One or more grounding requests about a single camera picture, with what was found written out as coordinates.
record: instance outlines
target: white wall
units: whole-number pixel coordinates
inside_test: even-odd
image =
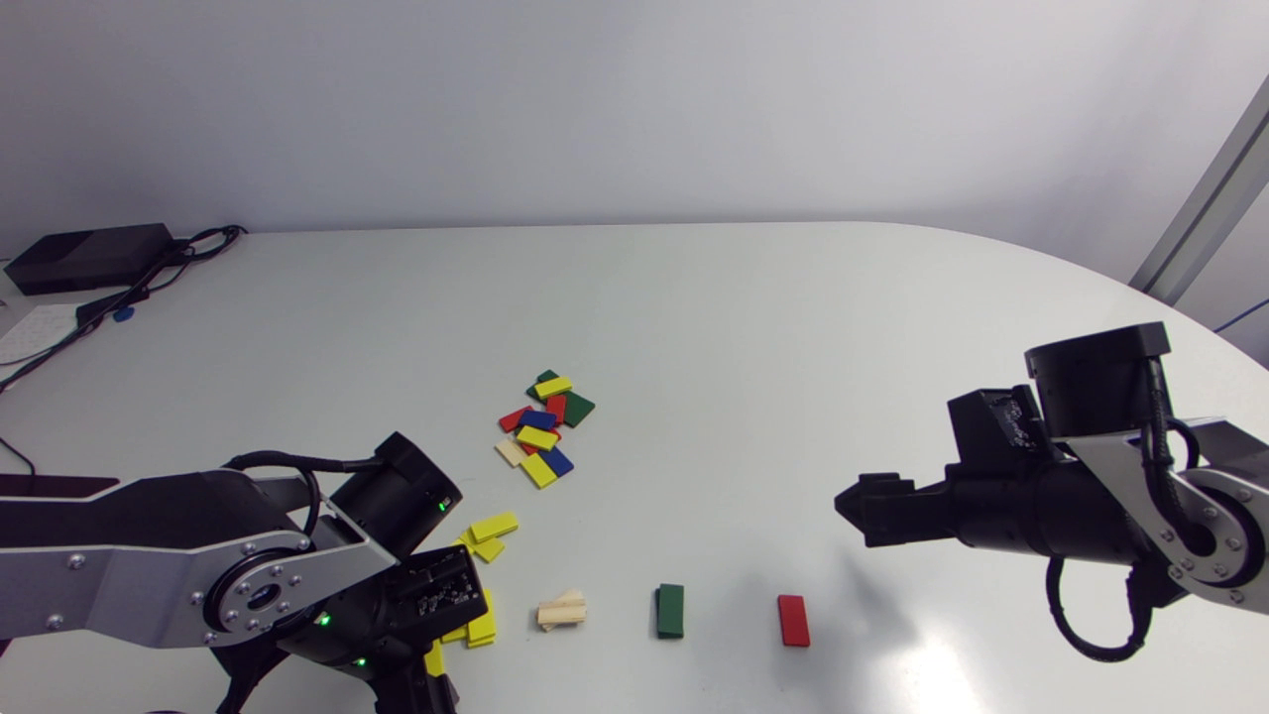
[[[1127,279],[1265,37],[1263,0],[6,0],[0,254],[151,219],[874,218]]]

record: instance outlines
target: metal pole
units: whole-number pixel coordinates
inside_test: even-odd
[[[1129,285],[1175,304],[1269,183],[1269,76]]]

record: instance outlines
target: robotic arm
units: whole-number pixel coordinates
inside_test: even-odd
[[[947,481],[917,490],[863,474],[836,510],[869,548],[956,538],[1049,558],[1058,629],[1105,662],[1131,657],[1152,609],[1185,595],[1269,614],[1269,446],[1221,420],[1175,420],[1159,360],[1169,350],[1162,322],[1032,349],[1043,411],[1025,386],[953,399],[961,463]],[[1169,431],[1185,440],[1184,471],[1173,468]],[[1058,595],[1066,558],[1132,567],[1127,644],[1096,647],[1071,630]]]
[[[256,467],[298,476],[242,473]],[[352,477],[326,498],[313,472]],[[464,548],[411,553],[459,501],[398,434],[363,462],[264,451],[128,484],[0,476],[0,639],[89,629],[209,647],[231,677],[217,714],[288,654],[364,680],[378,714],[453,711],[423,653],[487,605]],[[306,506],[297,528],[287,514]]]

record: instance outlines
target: white table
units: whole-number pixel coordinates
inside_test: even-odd
[[[1269,436],[1269,379],[1122,284],[982,237],[881,223],[250,235],[0,398],[42,472],[129,478],[255,449],[362,458],[415,440],[466,500],[424,547],[514,510],[481,567],[497,644],[447,646],[464,714],[1239,711],[1269,701],[1269,618],[1197,599],[1124,665],[1076,654],[1046,562],[956,542],[868,550],[832,510],[862,472],[919,484],[956,460],[944,402],[1027,380],[1022,353],[1162,318],[1183,416]],[[599,407],[538,492],[492,450],[543,369]],[[6,468],[16,468],[6,464]],[[332,490],[338,478],[324,481]],[[1118,644],[1127,569],[1068,567],[1077,632]],[[651,632],[687,586],[687,638]],[[544,634],[539,600],[590,619]],[[775,596],[806,596],[784,648]],[[199,651],[91,633],[18,640],[0,711],[209,711]],[[297,658],[247,711],[371,711],[362,682]]]

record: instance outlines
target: red wooden block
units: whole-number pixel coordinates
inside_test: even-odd
[[[504,432],[514,431],[515,427],[519,426],[520,424],[520,415],[528,412],[529,410],[533,410],[533,407],[525,407],[524,410],[516,410],[515,412],[511,412],[510,415],[499,420],[497,426],[503,427]]]
[[[569,398],[566,398],[562,394],[547,398],[547,412],[551,412],[552,415],[556,416],[557,427],[560,426],[560,422],[563,422],[563,407],[567,403],[567,401]]]
[[[806,624],[806,602],[801,595],[782,595],[777,599],[780,606],[780,632],[784,634],[784,647],[811,647],[811,630]]]

